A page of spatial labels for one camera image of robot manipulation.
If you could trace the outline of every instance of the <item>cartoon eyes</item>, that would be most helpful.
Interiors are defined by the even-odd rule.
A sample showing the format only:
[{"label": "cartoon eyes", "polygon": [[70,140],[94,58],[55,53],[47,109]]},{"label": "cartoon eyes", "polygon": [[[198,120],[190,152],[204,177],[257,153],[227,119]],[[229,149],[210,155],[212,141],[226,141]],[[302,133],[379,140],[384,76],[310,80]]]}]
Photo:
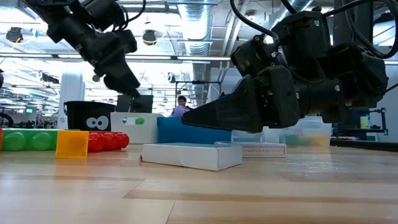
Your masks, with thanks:
[{"label": "cartoon eyes", "polygon": [[89,128],[97,127],[99,130],[105,130],[108,127],[109,120],[106,116],[99,118],[88,118],[86,124]]}]

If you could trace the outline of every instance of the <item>white box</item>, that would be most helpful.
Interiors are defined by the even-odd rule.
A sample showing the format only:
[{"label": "white box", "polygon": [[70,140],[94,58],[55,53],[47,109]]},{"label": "white box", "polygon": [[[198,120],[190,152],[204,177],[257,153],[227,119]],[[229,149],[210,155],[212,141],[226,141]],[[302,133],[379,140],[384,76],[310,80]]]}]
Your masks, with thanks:
[{"label": "white box", "polygon": [[220,145],[239,145],[244,158],[281,158],[286,157],[286,145],[268,142],[216,142]]},{"label": "white box", "polygon": [[152,113],[111,113],[112,131],[126,133],[130,144],[157,143],[157,118],[161,114]]},{"label": "white box", "polygon": [[211,144],[145,144],[142,160],[174,166],[219,171],[242,163],[239,145]]}]

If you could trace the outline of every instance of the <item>person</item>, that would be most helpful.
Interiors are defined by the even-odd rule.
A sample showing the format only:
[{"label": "person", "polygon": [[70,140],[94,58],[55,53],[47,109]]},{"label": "person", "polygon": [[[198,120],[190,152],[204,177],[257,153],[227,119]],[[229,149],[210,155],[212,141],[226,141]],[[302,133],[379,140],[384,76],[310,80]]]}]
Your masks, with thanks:
[{"label": "person", "polygon": [[172,114],[170,115],[170,117],[173,118],[181,118],[182,115],[187,112],[190,111],[191,108],[189,108],[187,106],[187,99],[185,96],[179,96],[178,97],[178,106],[176,108],[174,108]]}]

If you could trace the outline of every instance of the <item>green lego brick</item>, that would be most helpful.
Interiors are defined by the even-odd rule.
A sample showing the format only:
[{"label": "green lego brick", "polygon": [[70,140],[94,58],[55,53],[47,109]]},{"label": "green lego brick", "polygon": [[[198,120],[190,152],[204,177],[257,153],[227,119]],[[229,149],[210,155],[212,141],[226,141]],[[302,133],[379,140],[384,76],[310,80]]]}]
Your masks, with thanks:
[{"label": "green lego brick", "polygon": [[48,151],[57,148],[56,129],[4,129],[3,151]]}]

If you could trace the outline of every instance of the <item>workbench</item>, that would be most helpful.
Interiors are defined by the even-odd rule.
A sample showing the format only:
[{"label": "workbench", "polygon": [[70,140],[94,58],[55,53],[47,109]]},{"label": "workbench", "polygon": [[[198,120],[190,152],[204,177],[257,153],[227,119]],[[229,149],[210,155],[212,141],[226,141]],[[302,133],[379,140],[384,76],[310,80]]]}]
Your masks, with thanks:
[{"label": "workbench", "polygon": [[0,152],[0,222],[398,223],[394,152],[296,147],[212,172],[141,162],[140,149]]}]

